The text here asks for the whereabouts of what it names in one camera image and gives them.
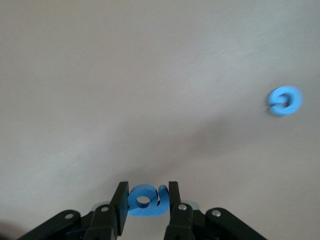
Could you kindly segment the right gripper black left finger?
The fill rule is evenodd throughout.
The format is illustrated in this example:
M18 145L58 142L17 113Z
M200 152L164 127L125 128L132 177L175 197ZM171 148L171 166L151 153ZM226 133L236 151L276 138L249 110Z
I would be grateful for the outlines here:
M20 240L116 240L123 232L129 205L129 183L122 181L109 203L81 216L78 211L64 210L31 231Z

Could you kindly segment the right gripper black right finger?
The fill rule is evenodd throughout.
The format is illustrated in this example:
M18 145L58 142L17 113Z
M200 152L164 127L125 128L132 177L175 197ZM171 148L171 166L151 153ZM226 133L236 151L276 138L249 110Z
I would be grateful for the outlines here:
M179 184L168 183L170 220L165 240L265 240L245 222L224 208L202 213L181 200Z

